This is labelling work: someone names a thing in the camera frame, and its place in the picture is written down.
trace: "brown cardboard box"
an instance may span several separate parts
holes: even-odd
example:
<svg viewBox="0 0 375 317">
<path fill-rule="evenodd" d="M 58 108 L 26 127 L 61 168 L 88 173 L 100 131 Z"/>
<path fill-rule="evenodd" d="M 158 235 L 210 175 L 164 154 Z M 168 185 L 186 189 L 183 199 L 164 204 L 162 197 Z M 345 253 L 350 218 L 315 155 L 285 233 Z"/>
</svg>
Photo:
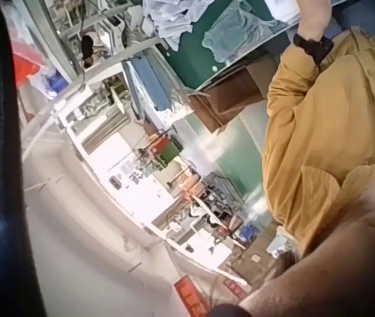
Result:
<svg viewBox="0 0 375 317">
<path fill-rule="evenodd" d="M 277 64 L 269 56 L 265 56 L 259 61 L 246 66 L 264 99 L 267 99 L 268 86 L 273 80 L 277 68 Z"/>
<path fill-rule="evenodd" d="M 190 96 L 192 110 L 211 133 L 221 133 L 246 106 L 266 99 L 276 71 L 277 64 L 264 57 L 205 90 L 208 96 Z"/>
<path fill-rule="evenodd" d="M 209 95 L 207 99 L 217 114 L 243 109 L 251 102 L 263 100 L 254 79 L 245 68 L 207 89 L 205 93 Z"/>
</svg>

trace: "black wristwatch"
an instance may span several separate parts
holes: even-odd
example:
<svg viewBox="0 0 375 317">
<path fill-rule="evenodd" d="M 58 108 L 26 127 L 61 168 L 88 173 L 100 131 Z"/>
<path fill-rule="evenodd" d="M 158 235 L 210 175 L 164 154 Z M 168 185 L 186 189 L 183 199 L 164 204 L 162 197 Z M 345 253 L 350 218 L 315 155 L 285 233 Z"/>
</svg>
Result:
<svg viewBox="0 0 375 317">
<path fill-rule="evenodd" d="M 323 61 L 334 46 L 334 43 L 325 36 L 317 42 L 314 40 L 305 40 L 299 34 L 294 35 L 293 44 L 312 56 L 316 65 L 319 65 Z"/>
</svg>

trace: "blue container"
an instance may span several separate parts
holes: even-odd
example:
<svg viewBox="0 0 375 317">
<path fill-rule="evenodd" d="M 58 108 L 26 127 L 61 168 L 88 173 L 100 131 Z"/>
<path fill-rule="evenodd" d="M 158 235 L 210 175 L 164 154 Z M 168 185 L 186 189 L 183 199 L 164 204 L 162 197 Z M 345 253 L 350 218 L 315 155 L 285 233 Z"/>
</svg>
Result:
<svg viewBox="0 0 375 317">
<path fill-rule="evenodd" d="M 52 75 L 51 77 L 47 77 L 46 79 L 51 90 L 56 93 L 59 93 L 64 88 L 66 88 L 67 85 L 69 85 L 69 83 L 63 78 L 63 76 L 61 76 L 58 71 L 56 71 L 54 75 Z"/>
</svg>

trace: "green workbench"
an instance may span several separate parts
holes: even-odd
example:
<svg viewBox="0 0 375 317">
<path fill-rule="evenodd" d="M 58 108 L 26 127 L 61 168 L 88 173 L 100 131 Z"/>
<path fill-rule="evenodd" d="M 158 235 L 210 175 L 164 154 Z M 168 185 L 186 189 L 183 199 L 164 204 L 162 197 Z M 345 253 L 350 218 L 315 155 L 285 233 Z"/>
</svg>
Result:
<svg viewBox="0 0 375 317">
<path fill-rule="evenodd" d="M 254 9 L 254 14 L 263 20 L 272 20 L 267 5 L 263 0 L 246 0 Z M 179 51 L 166 50 L 158 45 L 161 54 L 182 80 L 185 86 L 197 89 L 207 82 L 216 72 L 226 65 L 217 63 L 210 49 L 202 46 L 204 33 L 208 31 L 232 0 L 216 0 L 209 5 L 198 22 L 193 24 L 192 33 L 183 33 Z"/>
</svg>

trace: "red sign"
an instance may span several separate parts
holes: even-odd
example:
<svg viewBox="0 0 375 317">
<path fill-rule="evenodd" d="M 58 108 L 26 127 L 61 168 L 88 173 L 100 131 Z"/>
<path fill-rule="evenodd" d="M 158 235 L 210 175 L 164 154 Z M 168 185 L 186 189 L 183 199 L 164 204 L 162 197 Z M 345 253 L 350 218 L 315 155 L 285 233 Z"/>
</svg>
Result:
<svg viewBox="0 0 375 317">
<path fill-rule="evenodd" d="M 191 317 L 205 317 L 208 313 L 208 305 L 189 276 L 183 276 L 174 284 L 174 288 Z"/>
<path fill-rule="evenodd" d="M 226 279 L 224 279 L 224 281 L 222 283 L 238 299 L 242 300 L 242 299 L 245 299 L 248 296 L 247 292 L 243 288 L 241 288 L 241 286 L 239 286 L 239 284 L 232 281 L 231 279 L 226 278 Z"/>
</svg>

